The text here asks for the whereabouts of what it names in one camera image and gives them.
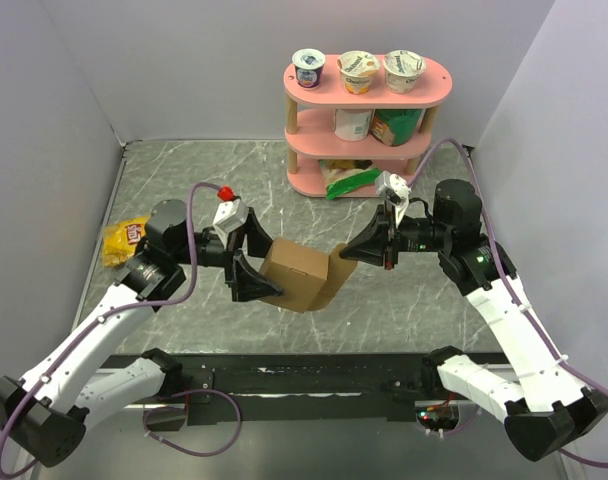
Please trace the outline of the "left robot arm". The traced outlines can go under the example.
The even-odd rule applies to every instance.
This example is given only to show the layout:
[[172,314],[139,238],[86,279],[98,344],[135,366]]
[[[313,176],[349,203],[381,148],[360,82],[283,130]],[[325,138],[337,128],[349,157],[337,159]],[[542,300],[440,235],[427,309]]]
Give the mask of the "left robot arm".
[[154,348],[99,382],[92,378],[119,344],[163,306],[177,301],[195,272],[219,267],[235,302],[284,291],[247,261],[263,258],[273,240],[240,198],[221,203],[210,227],[194,231],[181,200],[158,203],[135,254],[116,272],[95,309],[44,360],[20,379],[0,378],[0,430],[36,463],[53,467],[85,433],[122,407],[146,398],[175,399],[188,383],[182,364]]

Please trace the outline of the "brown cardboard paper box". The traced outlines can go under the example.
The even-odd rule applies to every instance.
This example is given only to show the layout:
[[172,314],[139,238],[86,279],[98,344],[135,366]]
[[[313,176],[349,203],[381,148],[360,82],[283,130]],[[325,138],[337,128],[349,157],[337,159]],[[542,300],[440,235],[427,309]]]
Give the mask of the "brown cardboard paper box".
[[281,296],[265,296],[261,302],[297,313],[326,308],[357,267],[343,259],[340,243],[330,253],[277,238],[265,257],[260,273],[278,285]]

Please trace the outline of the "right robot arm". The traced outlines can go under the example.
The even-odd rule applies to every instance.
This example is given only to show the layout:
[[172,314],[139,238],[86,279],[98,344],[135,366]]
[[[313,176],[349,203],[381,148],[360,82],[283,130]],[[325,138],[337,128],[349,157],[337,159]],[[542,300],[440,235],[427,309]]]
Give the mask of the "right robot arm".
[[513,369],[510,382],[455,347],[423,360],[421,386],[430,397],[459,394],[492,414],[516,450],[530,461],[561,450],[590,432],[608,413],[608,396],[564,367],[533,308],[516,268],[482,225],[483,203],[467,181],[442,181],[422,218],[404,178],[384,172],[375,181],[382,199],[368,226],[341,258],[392,269],[402,253],[434,252],[443,273],[481,315]]

